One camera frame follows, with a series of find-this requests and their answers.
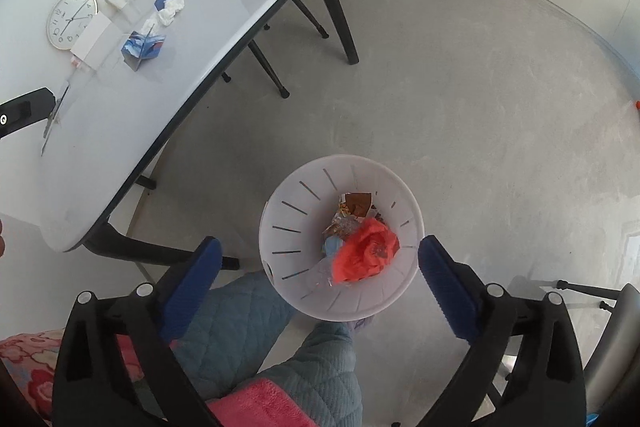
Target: red plastic bag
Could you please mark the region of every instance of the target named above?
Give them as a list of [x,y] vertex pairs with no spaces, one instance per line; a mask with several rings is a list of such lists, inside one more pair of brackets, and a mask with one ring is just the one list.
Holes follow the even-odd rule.
[[334,282],[355,282],[377,275],[398,250],[398,236],[384,223],[369,217],[338,250],[332,265]]

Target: clock face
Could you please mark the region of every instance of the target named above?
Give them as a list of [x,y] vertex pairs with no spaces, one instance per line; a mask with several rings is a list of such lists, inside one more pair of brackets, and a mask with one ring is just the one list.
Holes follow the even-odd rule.
[[95,0],[59,0],[47,19],[49,42],[70,50],[97,13]]

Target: pink towel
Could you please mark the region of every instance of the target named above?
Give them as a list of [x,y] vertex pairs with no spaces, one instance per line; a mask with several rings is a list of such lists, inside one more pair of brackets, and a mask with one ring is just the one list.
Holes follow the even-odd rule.
[[225,427],[318,427],[287,393],[266,378],[207,406]]

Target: white table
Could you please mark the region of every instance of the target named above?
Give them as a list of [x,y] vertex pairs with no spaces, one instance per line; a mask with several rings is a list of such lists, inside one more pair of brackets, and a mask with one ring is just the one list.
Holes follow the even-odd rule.
[[[348,61],[358,55],[339,0],[324,0]],[[101,255],[156,264],[184,252],[146,245],[115,232],[107,219],[189,111],[286,0],[185,0],[166,31],[159,57],[137,72],[120,48],[139,30],[154,0],[131,0],[113,19],[119,28],[94,46],[108,53],[97,70],[70,79],[41,158],[41,229],[48,245],[81,244]]]

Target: teal pants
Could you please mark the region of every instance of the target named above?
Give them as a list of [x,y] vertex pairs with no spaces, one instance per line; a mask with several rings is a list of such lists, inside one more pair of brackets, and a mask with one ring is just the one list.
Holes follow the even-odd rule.
[[319,427],[360,427],[362,396],[350,329],[320,322],[287,360],[258,374],[294,309],[264,272],[209,291],[174,353],[203,399],[268,378]]

